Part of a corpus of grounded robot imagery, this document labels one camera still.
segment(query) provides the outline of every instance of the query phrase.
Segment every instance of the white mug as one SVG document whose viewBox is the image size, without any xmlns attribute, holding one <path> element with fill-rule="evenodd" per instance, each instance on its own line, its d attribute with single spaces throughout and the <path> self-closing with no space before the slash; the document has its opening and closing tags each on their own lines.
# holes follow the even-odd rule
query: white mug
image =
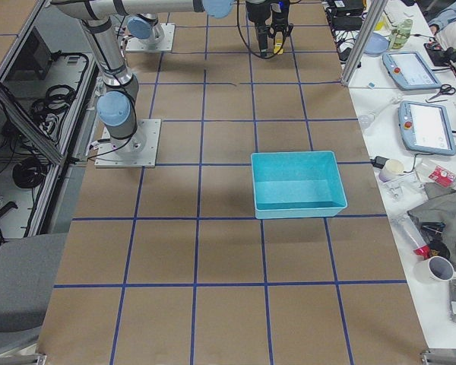
<svg viewBox="0 0 456 365">
<path fill-rule="evenodd" d="M 386 183 L 387 181 L 397 179 L 404 173 L 404 165 L 399 160 L 388 160 L 378 174 L 378 178 Z"/>
<path fill-rule="evenodd" d="M 453 265 L 444 257 L 433 256 L 430 259 L 418 262 L 413 273 L 416 279 L 424 284 L 441 283 L 456 279 Z"/>
</svg>

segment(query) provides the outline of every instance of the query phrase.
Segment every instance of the metal mounting plate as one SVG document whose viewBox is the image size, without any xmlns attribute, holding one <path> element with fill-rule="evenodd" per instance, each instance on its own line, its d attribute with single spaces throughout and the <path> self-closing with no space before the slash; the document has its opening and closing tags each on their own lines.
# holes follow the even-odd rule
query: metal mounting plate
<svg viewBox="0 0 456 365">
<path fill-rule="evenodd" d="M 147 143 L 140 153 L 125 156 L 117 154 L 112 150 L 110 143 L 101 144 L 98 149 L 98 154 L 108 152 L 104 156 L 100 156 L 95 160 L 95 166 L 98 168 L 125 168 L 125 167 L 155 167 L 157 159 L 157 148 L 159 146 L 160 136 L 160 119 L 139 119 L 138 128 L 147 137 Z M 103 130 L 101 138 L 109 138 L 109 133 L 106 128 Z"/>
<path fill-rule="evenodd" d="M 173 23 L 162 23 L 161 26 L 164 30 L 164 39 L 159 43 L 147 45 L 138 40 L 138 38 L 130 38 L 125 51 L 127 53 L 171 52 L 173 50 L 176 25 Z"/>
</svg>

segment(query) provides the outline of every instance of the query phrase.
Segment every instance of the white table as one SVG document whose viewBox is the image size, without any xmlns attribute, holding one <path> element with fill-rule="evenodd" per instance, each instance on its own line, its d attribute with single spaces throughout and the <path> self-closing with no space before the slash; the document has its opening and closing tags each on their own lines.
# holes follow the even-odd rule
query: white table
<svg viewBox="0 0 456 365">
<path fill-rule="evenodd" d="M 413 13 L 412 33 L 432 36 L 417 5 L 402 6 L 406 12 L 412 11 Z M 390 31 L 384 28 L 380 33 L 385 35 L 389 34 Z M 402 50 L 419 52 L 431 68 L 436 68 L 423 48 L 425 42 L 427 42 L 425 37 L 412 36 Z M 406 92 L 399 90 L 383 66 L 381 57 L 363 56 L 361 63 L 362 67 L 356 70 L 349 86 L 358 116 L 378 109 L 397 92 L 403 94 L 404 100 L 417 102 L 424 102 L 427 97 L 436 92 L 436 90 Z M 456 87 L 456 79 L 450 71 L 439 72 L 436 75 L 442 83 Z M 368 87 L 370 82 L 375 85 L 373 89 Z M 448 101 L 439 104 L 446 107 L 451 127 L 456 130 L 456 94 L 439 99 L 448 99 Z M 400 160 L 406 170 L 410 170 L 414 152 L 407 151 L 402 142 L 397 108 L 398 105 L 392 105 L 381 112 L 371 126 L 363 132 L 363 137 L 370 157 L 379 155 L 394 158 Z M 431 156 L 429 158 L 456 173 L 456 155 L 453 157 Z M 375 170 L 375 178 L 378 180 L 378 170 Z M 396 202 L 383 187 L 382 182 L 379 181 L 378 185 L 390 219 L 422 204 L 426 200 L 425 195 L 404 188 L 404 197 Z M 418 282 L 413 274 L 413 267 L 421 258 L 412 252 L 412 247 L 404 237 L 400 236 L 393 228 L 392 230 L 427 345 L 429 348 L 456 349 L 456 323 L 450 320 L 448 284 L 421 284 Z"/>
</svg>

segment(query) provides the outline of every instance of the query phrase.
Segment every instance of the black box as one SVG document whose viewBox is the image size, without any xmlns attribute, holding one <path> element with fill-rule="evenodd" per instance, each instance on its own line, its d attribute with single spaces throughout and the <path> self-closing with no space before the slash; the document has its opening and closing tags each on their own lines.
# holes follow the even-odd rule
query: black box
<svg viewBox="0 0 456 365">
<path fill-rule="evenodd" d="M 334 17 L 360 16 L 365 9 L 362 0 L 328 0 L 328 5 Z"/>
<path fill-rule="evenodd" d="M 362 23 L 361 17 L 333 17 L 331 19 L 333 30 L 359 30 Z"/>
</svg>

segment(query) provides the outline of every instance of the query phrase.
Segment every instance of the red label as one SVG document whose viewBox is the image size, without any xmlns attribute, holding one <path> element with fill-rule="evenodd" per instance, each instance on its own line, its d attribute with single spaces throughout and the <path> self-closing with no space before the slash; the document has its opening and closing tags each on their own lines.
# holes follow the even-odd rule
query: red label
<svg viewBox="0 0 456 365">
<path fill-rule="evenodd" d="M 434 171 L 429 175 L 429 178 L 440 186 L 448 188 L 456 180 L 456 175 L 447 171 L 444 167 L 436 166 Z"/>
</svg>

